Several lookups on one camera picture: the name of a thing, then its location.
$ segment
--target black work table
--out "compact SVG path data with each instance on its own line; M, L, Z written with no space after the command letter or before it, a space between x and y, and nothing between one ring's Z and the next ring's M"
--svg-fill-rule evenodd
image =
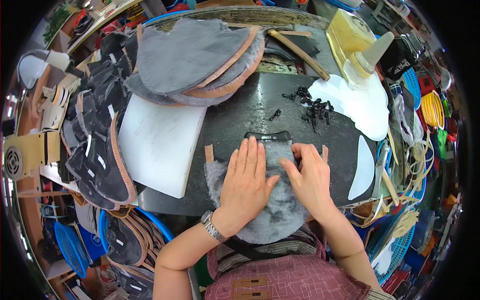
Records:
M330 195L337 206L368 199L373 191L373 180L363 195L352 201L347 199L357 168L361 135L353 121L334 112L330 114L330 126L325 120L319 120L317 133L314 133L312 125L301 119L306 108L282 97L282 94L295 93L300 85L308 88L314 81L315 78L309 76L279 73L250 76L232 98L208 108L193 155L185 196L177 199L138 184L139 206L146 211L186 216L201 216L205 211L213 210L204 175L204 146L213 144L214 156L228 161L246 132L283 130L290 132L294 143L314 144L319 152L323 144L329 148ZM277 109L282 111L281 115L269 121ZM376 157L375 142L363 136Z

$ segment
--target wristwatch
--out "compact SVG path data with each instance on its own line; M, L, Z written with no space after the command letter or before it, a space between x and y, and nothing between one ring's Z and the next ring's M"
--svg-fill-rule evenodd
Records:
M223 243L228 239L224 237L220 232L218 232L215 226L213 226L212 215L213 215L213 212L211 210L208 210L204 213L200 221L203 223L208 233L210 233L212 237L214 237L217 241Z

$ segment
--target white cutting board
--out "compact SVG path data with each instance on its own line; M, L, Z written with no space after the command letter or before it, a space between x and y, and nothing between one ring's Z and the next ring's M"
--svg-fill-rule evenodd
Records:
M132 179L172 197L183 197L206 110L166 107L132 95L119 133L120 150Z

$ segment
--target left hand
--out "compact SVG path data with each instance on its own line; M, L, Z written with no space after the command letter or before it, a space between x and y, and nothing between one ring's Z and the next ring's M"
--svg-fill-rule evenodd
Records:
M267 205L273 187L280 179L265 180L265 147L254 136L244 139L233 151L220 195L220 207L212 224L225 237L237 234Z

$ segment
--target gray fur shoe upper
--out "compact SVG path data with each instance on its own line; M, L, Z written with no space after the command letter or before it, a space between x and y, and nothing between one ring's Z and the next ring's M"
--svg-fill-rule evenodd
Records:
M147 27L138 47L145 87L163 96L194 87L224 65L249 37L221 20L180 19L169 33Z
M291 141L267 142L264 145L266 177L279 174L280 180L273 188L267 206L237 234L239 239L254 244L268 244L286 238L300 228L310 216L308 210L295 196L287 173L278 163L280 157L295 163ZM215 207L220 206L220 194L227 165L228 162L218 161L205 164L207 186Z

